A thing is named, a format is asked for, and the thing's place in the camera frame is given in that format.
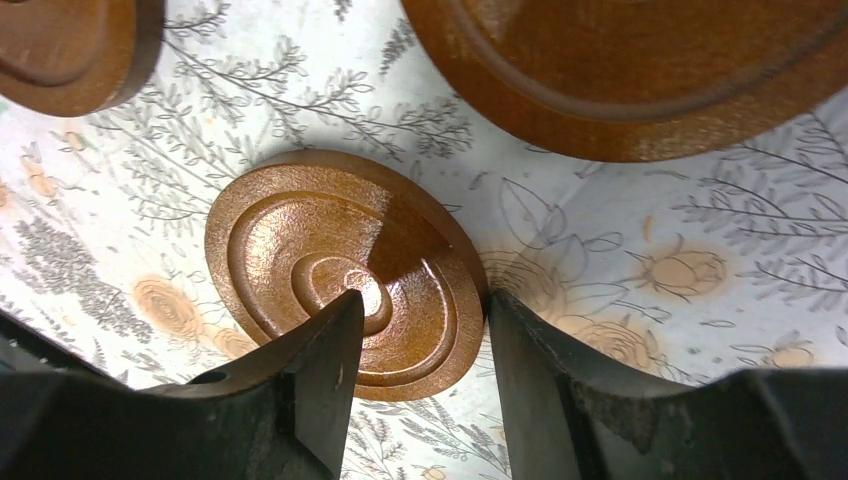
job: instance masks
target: gray leaf sketch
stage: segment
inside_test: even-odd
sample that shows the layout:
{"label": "gray leaf sketch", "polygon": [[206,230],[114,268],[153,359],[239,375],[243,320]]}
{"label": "gray leaf sketch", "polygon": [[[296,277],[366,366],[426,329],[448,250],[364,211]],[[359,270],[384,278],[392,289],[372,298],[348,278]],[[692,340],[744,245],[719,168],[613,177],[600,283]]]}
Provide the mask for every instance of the gray leaf sketch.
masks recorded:
{"label": "gray leaf sketch", "polygon": [[82,311],[105,330],[121,337],[149,343],[153,328],[139,319],[121,289],[97,275],[97,262],[80,240],[36,217],[20,221],[15,231],[21,238],[20,253],[30,271],[53,295],[73,294]]}
{"label": "gray leaf sketch", "polygon": [[729,320],[707,320],[699,322],[698,325],[713,328],[736,328],[736,324]]}
{"label": "gray leaf sketch", "polygon": [[565,212],[508,178],[501,182],[500,209],[513,236],[528,248],[541,250],[566,238]]}
{"label": "gray leaf sketch", "polygon": [[398,18],[395,28],[389,34],[389,40],[383,46],[383,61],[380,64],[380,76],[385,77],[389,69],[401,59],[404,53],[417,43],[412,24],[406,18]]}
{"label": "gray leaf sketch", "polygon": [[352,6],[352,0],[333,0],[336,3],[336,9],[333,13],[339,19],[340,22],[344,22],[345,16],[350,11],[350,7]]}

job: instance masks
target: leaf branch drawing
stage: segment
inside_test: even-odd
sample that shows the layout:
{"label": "leaf branch drawing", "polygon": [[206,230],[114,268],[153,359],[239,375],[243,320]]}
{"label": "leaf branch drawing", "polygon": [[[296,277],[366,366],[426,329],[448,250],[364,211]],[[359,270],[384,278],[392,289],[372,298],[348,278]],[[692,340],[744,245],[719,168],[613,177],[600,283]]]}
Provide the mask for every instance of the leaf branch drawing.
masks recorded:
{"label": "leaf branch drawing", "polygon": [[[800,150],[796,159],[752,144],[733,147],[724,161],[716,163],[712,176],[700,180],[708,199],[689,196],[686,204],[673,210],[686,214],[684,222],[703,224],[706,233],[729,227],[724,236],[743,256],[758,251],[797,255],[824,245],[833,248],[830,256],[837,258],[848,252],[848,209],[831,196],[809,189],[833,179],[846,180],[814,164],[808,152],[820,150]],[[760,156],[738,157],[739,151]],[[835,147],[828,151],[839,153]],[[736,161],[740,158],[750,161],[751,171]],[[801,168],[787,169],[787,165]],[[836,165],[842,168],[842,160]],[[753,181],[746,181],[750,174]],[[783,183],[791,183],[796,189],[779,194],[778,187]]]}
{"label": "leaf branch drawing", "polygon": [[385,77],[389,69],[401,59],[404,53],[417,43],[412,24],[406,18],[398,18],[395,28],[389,33],[389,40],[383,45],[383,61],[380,63],[380,76]]}
{"label": "leaf branch drawing", "polygon": [[433,451],[454,460],[479,458],[498,472],[509,474],[506,446],[475,424],[460,424],[435,398],[406,403],[364,402],[381,415],[400,416],[407,435],[427,444]]}
{"label": "leaf branch drawing", "polygon": [[344,469],[343,478],[358,475],[364,478],[381,480],[405,480],[403,467],[393,469],[392,461],[403,459],[406,447],[402,442],[392,439],[388,422],[382,418],[372,419],[366,412],[359,411],[350,418],[347,451],[357,459],[356,463]]}
{"label": "leaf branch drawing", "polygon": [[[286,36],[277,43],[275,61],[267,65],[258,59],[203,60],[189,52],[183,43],[171,41],[167,36],[165,44],[179,59],[176,73],[198,80],[213,111],[237,123],[243,119],[239,108],[263,105],[274,116],[274,135],[300,147],[308,146],[304,140],[306,127],[297,119],[301,112],[313,113],[329,125],[345,127],[346,140],[358,141],[395,160],[400,160],[398,154],[404,151],[395,142],[401,132],[415,135],[419,153],[424,155],[448,158],[457,151],[466,151],[471,145],[470,123],[459,115],[458,104],[452,99],[437,99],[432,105],[425,103],[417,108],[406,108],[396,112],[393,121],[384,120],[383,109],[378,106],[361,112],[355,95],[374,90],[365,83],[365,72],[339,69],[327,80],[323,92],[307,88],[300,102],[284,98],[288,93],[288,76],[306,76],[301,66],[306,56]],[[239,93],[228,95],[214,80],[237,87]]]}
{"label": "leaf branch drawing", "polygon": [[808,259],[794,257],[754,263],[756,270],[738,274],[752,279],[752,284],[767,287],[757,294],[758,299],[779,296],[784,303],[808,300],[810,312],[832,311],[848,299],[848,272],[839,275],[832,265],[819,255]]}

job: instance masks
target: glossy wood finish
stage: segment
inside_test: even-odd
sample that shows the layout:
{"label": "glossy wood finish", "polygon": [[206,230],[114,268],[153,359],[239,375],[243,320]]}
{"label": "glossy wood finish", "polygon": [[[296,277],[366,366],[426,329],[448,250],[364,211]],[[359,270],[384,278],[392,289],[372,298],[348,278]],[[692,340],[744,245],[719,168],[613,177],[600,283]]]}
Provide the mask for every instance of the glossy wood finish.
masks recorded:
{"label": "glossy wood finish", "polygon": [[0,95],[60,117],[116,105],[159,55],[164,0],[0,0]]}
{"label": "glossy wood finish", "polygon": [[451,85],[591,160],[721,148],[848,85],[848,0],[403,0]]}
{"label": "glossy wood finish", "polygon": [[362,292],[356,395],[412,400],[456,383],[483,336],[487,283],[451,215],[402,175],[340,152],[301,151],[243,175],[215,201],[206,259],[259,344],[347,289]]}

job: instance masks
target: wooden knob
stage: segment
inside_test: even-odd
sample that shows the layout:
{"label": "wooden knob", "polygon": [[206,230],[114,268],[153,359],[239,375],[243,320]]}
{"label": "wooden knob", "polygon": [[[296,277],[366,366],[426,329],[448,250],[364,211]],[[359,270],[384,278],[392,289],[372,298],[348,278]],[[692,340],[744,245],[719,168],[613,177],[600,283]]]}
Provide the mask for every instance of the wooden knob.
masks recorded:
{"label": "wooden knob", "polygon": [[362,292],[356,395],[413,400],[471,367],[486,276],[471,241],[402,175],[340,152],[302,151],[236,179],[216,199],[206,258],[224,303],[259,344],[348,289]]}
{"label": "wooden knob", "polygon": [[164,0],[0,0],[0,94],[61,117],[116,105],[159,56]]}

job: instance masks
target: wooden plate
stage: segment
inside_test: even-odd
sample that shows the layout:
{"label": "wooden plate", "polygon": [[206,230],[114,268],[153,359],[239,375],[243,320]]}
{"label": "wooden plate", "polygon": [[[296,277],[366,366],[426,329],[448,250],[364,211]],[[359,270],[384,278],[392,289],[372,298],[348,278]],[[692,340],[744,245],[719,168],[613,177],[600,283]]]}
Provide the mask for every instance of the wooden plate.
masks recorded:
{"label": "wooden plate", "polygon": [[76,117],[134,95],[153,71],[164,0],[0,0],[0,95]]}
{"label": "wooden plate", "polygon": [[356,395],[413,400],[471,367],[487,284],[459,224],[402,175],[340,152],[281,155],[216,199],[206,259],[224,303],[259,344],[347,289],[365,302]]}
{"label": "wooden plate", "polygon": [[645,162],[771,129],[848,84],[848,0],[403,0],[436,67],[516,137]]}

